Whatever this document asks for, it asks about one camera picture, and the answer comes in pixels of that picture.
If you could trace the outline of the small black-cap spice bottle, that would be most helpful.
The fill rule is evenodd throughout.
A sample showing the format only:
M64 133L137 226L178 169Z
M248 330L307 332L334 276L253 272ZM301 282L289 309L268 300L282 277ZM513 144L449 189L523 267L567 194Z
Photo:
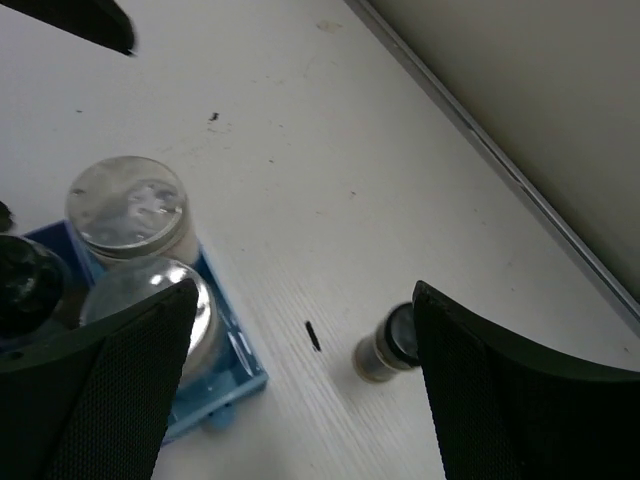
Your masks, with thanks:
M353 365L361 378L372 383L388 382L420 367L411 302L397 305L358 342Z

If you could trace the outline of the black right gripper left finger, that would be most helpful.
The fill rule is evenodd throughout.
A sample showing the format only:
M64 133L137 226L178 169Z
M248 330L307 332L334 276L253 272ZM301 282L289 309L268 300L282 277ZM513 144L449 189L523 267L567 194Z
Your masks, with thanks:
M190 344L182 280L107 318L1 357L4 479L148 479Z

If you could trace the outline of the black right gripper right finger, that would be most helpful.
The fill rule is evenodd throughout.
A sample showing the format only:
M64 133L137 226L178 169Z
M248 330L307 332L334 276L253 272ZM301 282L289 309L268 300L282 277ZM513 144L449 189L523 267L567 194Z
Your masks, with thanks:
M638 478L638 372L543 346L424 281L413 307L446 478Z

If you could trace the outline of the silver-lid salt bottle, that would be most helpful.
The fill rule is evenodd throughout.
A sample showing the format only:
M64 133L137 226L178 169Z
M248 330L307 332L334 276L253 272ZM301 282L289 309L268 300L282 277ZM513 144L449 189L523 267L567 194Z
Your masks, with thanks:
M65 213L86 251L104 268L144 256L192 266L200 256L182 181L150 158L120 156L90 166L70 186Z
M182 376L187 388L218 362L225 345L226 326L218 313L211 287L194 268L160 256L136 258L103 273L84 302L79 324L86 326L131 307L182 280L197 288L197 308Z

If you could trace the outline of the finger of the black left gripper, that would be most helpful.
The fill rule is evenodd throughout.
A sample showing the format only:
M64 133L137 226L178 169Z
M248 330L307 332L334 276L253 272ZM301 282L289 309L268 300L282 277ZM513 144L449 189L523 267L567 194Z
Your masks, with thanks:
M133 22L113 0L9 0L9 8L126 56L134 54Z

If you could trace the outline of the black-lid shaker bottle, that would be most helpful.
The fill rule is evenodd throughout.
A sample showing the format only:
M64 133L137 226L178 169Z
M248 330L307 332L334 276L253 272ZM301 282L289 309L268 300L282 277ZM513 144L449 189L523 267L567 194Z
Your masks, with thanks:
M1 235L1 338L36 332L62 302L69 283L66 263L28 238Z

